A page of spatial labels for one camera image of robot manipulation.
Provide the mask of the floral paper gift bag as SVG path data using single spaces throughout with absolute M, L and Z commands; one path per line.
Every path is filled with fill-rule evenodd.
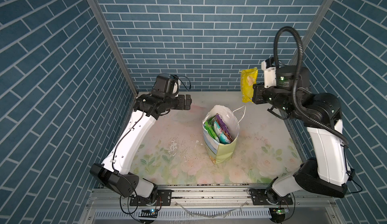
M 234 115 L 238 110 L 246 111 L 246 106 L 235 110 L 221 105 L 214 106 L 203 120 L 203 136 L 206 149 L 214 164 L 231 159 L 240 134 L 240 122 Z

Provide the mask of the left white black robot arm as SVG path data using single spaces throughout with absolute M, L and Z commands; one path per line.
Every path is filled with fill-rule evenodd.
M 191 95 L 141 95 L 135 101 L 130 121 L 118 142 L 102 163 L 92 165 L 90 174 L 100 184 L 124 198 L 136 195 L 153 202 L 157 185 L 132 173 L 132 162 L 158 118 L 170 110 L 190 110 L 191 103 Z

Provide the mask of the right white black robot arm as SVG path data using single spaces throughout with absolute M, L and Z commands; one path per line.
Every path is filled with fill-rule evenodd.
M 284 119 L 299 119 L 311 137 L 315 157 L 301 164 L 298 170 L 275 178 L 265 191 L 267 201 L 278 204 L 281 199 L 299 190 L 343 198 L 347 181 L 354 175 L 345 155 L 348 144 L 342 136 L 343 121 L 339 99 L 330 93 L 310 92 L 309 70 L 296 66 L 275 67 L 262 63 L 264 82 L 253 86 L 253 103 L 268 103 L 268 110 L 285 114 Z

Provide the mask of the yellow snack packet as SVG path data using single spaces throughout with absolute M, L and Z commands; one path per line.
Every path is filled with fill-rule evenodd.
M 258 69 L 245 69 L 240 72 L 240 88 L 242 101 L 244 103 L 252 102 L 254 89 L 253 85 L 257 83 Z

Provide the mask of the teal Fox's candy packet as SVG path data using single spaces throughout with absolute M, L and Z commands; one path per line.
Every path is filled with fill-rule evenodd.
M 219 123 L 215 121 L 213 123 L 214 130 L 219 137 L 221 144 L 230 144 L 232 143 L 232 140 L 226 135 L 226 133 L 223 131 L 223 129 L 220 127 Z

